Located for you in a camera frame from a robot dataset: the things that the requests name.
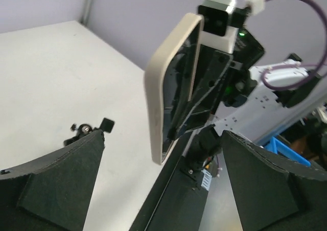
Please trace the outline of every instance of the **cable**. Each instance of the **cable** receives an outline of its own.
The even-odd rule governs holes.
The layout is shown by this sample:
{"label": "cable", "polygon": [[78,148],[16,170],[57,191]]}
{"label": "cable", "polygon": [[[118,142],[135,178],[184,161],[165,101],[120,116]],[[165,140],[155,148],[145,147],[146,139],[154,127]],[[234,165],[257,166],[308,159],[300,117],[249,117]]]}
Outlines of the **cable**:
{"label": "cable", "polygon": [[263,71],[263,73],[261,75],[261,80],[264,83],[264,85],[267,88],[271,89],[271,90],[275,90],[275,91],[289,90],[289,89],[298,88],[298,87],[306,84],[307,82],[309,82],[311,79],[313,79],[315,77],[315,75],[318,73],[318,71],[324,66],[324,63],[325,63],[325,61],[327,59],[327,17],[326,17],[326,15],[324,13],[324,10],[316,2],[314,2],[313,0],[299,0],[299,1],[302,1],[302,2],[304,2],[306,4],[308,4],[309,6],[311,6],[316,11],[316,13],[318,14],[318,16],[320,17],[320,19],[321,19],[321,21],[323,23],[325,33],[326,33],[324,52],[323,52],[321,60],[317,64],[316,68],[314,70],[312,70],[312,72],[310,72],[307,77],[305,77],[304,79],[298,81],[297,83],[291,84],[291,85],[278,87],[278,86],[270,85],[266,81],[266,75],[269,72],[272,72],[274,70],[283,69],[283,68],[290,68],[290,66],[287,66],[287,65],[285,65],[283,67],[282,66],[275,66],[275,67],[273,67],[271,69],[267,69],[267,70]]}

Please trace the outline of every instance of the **white table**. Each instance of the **white table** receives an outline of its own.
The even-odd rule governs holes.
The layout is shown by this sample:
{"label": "white table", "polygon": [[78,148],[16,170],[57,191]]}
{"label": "white table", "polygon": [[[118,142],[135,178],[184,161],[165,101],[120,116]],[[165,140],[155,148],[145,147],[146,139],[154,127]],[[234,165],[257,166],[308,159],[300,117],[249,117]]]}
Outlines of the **white table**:
{"label": "white table", "polygon": [[0,70],[0,169],[61,148],[73,123],[112,119],[84,230],[128,230],[161,171],[143,71],[75,21],[0,34]]}

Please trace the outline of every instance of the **white wall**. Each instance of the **white wall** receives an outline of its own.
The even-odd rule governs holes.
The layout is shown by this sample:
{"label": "white wall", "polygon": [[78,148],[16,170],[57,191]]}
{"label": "white wall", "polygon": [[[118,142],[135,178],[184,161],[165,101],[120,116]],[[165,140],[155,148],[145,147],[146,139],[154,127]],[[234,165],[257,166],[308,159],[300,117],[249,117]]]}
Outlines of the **white wall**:
{"label": "white wall", "polygon": [[[327,9],[326,0],[316,0]],[[94,0],[88,26],[141,68],[187,12],[201,0]],[[321,22],[310,7],[293,0],[270,2],[248,21],[248,28],[266,48],[261,63],[283,60],[296,52],[316,61],[324,43]]]}
{"label": "white wall", "polygon": [[79,20],[84,0],[0,0],[0,33]]}

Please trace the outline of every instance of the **smartphone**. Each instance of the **smartphone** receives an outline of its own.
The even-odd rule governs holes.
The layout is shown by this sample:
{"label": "smartphone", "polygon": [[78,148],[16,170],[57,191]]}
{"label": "smartphone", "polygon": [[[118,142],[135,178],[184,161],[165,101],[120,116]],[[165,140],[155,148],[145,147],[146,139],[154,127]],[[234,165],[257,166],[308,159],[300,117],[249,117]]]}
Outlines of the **smartphone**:
{"label": "smartphone", "polygon": [[162,165],[176,145],[171,131],[192,97],[203,16],[186,14],[156,50],[144,73],[152,160]]}

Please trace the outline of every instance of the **white phone case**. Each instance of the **white phone case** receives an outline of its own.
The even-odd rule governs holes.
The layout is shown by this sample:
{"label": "white phone case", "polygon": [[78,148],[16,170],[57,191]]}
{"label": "white phone case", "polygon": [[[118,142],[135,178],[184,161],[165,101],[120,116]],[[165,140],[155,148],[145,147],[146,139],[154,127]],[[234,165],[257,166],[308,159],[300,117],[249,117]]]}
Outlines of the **white phone case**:
{"label": "white phone case", "polygon": [[[193,13],[186,14],[179,22],[179,24],[174,28],[174,30],[170,33],[170,35],[164,40],[157,51],[153,54],[144,73],[144,87],[149,116],[151,154],[152,160],[159,165],[162,165],[167,160],[173,150],[173,147],[177,143],[177,140],[175,140],[170,145],[167,154],[162,154],[162,130],[164,126],[164,98],[162,87],[165,73],[167,71],[168,65],[178,50],[197,26],[200,26],[198,28],[200,36],[200,33],[203,29],[203,16]],[[189,99],[192,95],[193,82],[199,55],[199,47],[200,44],[198,40]]]}

